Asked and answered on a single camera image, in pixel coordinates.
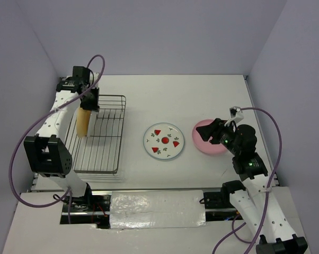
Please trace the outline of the pink plate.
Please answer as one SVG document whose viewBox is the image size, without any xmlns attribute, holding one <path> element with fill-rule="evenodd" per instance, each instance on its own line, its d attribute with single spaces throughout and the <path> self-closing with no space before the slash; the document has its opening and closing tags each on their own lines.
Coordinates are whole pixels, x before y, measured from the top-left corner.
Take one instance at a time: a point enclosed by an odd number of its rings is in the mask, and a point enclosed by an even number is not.
<svg viewBox="0 0 319 254">
<path fill-rule="evenodd" d="M 210 156 L 220 155 L 222 153 L 225 153 L 227 149 L 222 144 L 211 144 L 209 141 L 204 142 L 200 136 L 200 134 L 197 132 L 196 128 L 199 126 L 208 125 L 212 122 L 212 119 L 206 119 L 198 122 L 192 130 L 192 140 L 195 145 L 195 147 Z"/>
</svg>

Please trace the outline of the white strawberry pattern plate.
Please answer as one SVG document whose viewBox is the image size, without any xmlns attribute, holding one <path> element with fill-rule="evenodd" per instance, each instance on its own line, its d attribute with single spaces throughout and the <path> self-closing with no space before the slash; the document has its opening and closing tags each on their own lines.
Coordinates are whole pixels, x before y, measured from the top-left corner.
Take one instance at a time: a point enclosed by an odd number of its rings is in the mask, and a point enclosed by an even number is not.
<svg viewBox="0 0 319 254">
<path fill-rule="evenodd" d="M 170 123 L 156 123 L 143 136 L 145 151 L 154 159 L 172 160 L 183 151 L 185 138 L 181 130 Z"/>
</svg>

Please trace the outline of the white plate blue rim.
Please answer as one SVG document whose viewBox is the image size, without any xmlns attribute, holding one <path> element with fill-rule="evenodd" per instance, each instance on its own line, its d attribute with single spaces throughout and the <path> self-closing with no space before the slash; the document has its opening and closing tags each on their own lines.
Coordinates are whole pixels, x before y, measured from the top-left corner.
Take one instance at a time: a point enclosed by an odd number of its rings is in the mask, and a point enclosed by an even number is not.
<svg viewBox="0 0 319 254">
<path fill-rule="evenodd" d="M 98 116 L 98 111 L 91 111 L 89 122 L 88 122 L 87 137 L 91 137 L 94 134 L 94 128 L 95 128 L 97 116 Z"/>
</svg>

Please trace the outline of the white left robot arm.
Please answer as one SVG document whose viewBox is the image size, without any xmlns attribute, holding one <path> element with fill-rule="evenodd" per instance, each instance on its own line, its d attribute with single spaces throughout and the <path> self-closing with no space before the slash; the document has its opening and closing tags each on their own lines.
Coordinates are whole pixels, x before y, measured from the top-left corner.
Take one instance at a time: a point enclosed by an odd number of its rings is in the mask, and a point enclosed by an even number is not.
<svg viewBox="0 0 319 254">
<path fill-rule="evenodd" d="M 73 67 L 72 75 L 56 86 L 50 116 L 34 136 L 25 137 L 23 142 L 31 170 L 51 179 L 65 191 L 70 189 L 66 203 L 82 211 L 92 208 L 94 198 L 89 184 L 74 171 L 74 160 L 65 142 L 74 115 L 77 116 L 77 137 L 89 134 L 100 109 L 97 78 L 87 67 Z"/>
</svg>

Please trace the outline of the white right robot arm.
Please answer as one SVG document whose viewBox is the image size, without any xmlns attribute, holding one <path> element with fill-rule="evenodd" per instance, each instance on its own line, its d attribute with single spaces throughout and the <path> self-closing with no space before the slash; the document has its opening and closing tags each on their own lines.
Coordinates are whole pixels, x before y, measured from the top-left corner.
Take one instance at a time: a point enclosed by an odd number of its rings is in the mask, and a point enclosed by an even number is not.
<svg viewBox="0 0 319 254">
<path fill-rule="evenodd" d="M 215 119 L 196 127 L 203 141 L 223 145 L 232 155 L 239 180 L 223 183 L 220 200 L 234 206 L 254 235 L 251 247 L 256 253 L 305 253 L 308 244 L 290 226 L 274 193 L 269 174 L 256 152 L 255 129 Z"/>
</svg>

